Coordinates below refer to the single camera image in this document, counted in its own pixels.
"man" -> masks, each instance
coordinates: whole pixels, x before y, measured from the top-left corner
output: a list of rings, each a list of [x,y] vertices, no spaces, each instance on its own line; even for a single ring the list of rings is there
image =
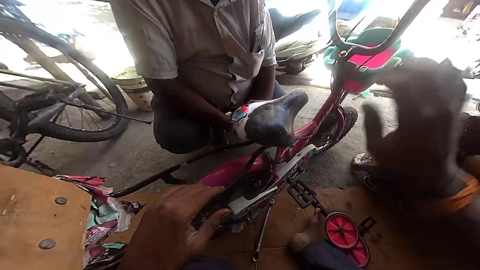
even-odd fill
[[[137,68],[154,93],[154,134],[185,154],[231,129],[250,99],[284,94],[263,0],[110,0]]]

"shirt pocket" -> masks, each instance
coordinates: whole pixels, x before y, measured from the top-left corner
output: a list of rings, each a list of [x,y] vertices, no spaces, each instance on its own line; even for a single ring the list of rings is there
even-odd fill
[[[262,62],[264,61],[265,57],[265,50],[261,49],[258,53],[249,53],[250,60],[249,65],[247,66],[246,76],[245,78],[254,78],[258,75],[258,72],[262,66]]]

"scooter seat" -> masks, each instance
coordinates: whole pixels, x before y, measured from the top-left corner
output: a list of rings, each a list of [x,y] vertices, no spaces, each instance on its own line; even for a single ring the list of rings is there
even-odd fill
[[[312,10],[294,16],[284,16],[276,8],[268,9],[268,11],[270,12],[270,18],[272,19],[275,41],[279,41],[280,39],[297,32],[302,26],[312,22],[313,19],[320,14],[321,10]]]
[[[255,108],[244,127],[247,138],[261,145],[291,146],[295,142],[295,116],[307,101],[307,93],[294,90]]]

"handlebar grip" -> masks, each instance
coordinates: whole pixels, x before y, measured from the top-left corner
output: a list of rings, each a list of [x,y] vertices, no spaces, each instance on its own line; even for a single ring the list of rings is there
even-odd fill
[[[360,44],[355,44],[351,42],[345,42],[340,38],[338,34],[338,30],[336,27],[336,11],[332,10],[330,15],[328,16],[328,21],[330,24],[330,36],[332,38],[333,44],[342,50],[353,50],[353,54],[364,55],[364,56],[372,56],[376,55],[387,48],[389,48],[395,41],[403,34],[403,32],[407,29],[407,27],[411,24],[413,19],[417,17],[423,7],[429,2],[430,0],[416,0],[402,17],[398,25],[393,30],[392,34],[381,44],[375,47],[367,47]]]

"training wheel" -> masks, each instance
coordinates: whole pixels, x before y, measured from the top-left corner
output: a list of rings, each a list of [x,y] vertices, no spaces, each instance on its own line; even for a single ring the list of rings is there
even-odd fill
[[[343,251],[350,259],[352,259],[359,267],[365,267],[370,259],[368,247],[363,239],[359,239],[358,243],[349,250]]]
[[[326,217],[325,234],[338,248],[351,249],[359,241],[359,230],[347,214],[334,212]]]

